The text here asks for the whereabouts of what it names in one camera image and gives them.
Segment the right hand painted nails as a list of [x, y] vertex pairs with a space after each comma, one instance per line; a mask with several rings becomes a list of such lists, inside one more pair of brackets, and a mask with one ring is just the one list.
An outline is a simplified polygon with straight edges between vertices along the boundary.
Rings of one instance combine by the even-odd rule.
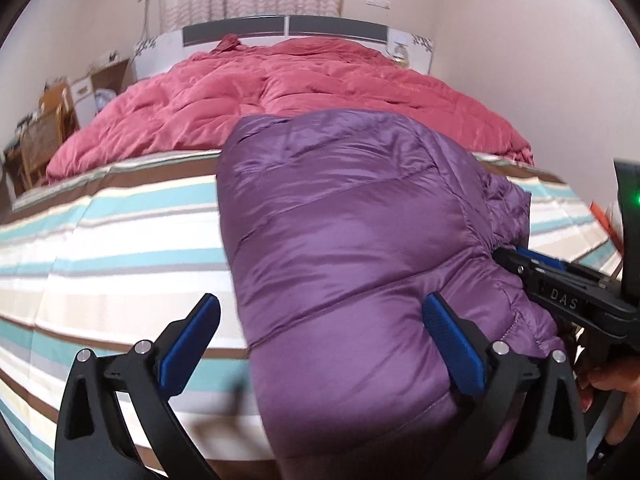
[[639, 416], [640, 365], [638, 356], [631, 356], [614, 363], [599, 366], [584, 350], [576, 363], [577, 390], [582, 411], [590, 409], [593, 393], [617, 391], [625, 395], [620, 414], [605, 436], [609, 445], [618, 445], [625, 440]]

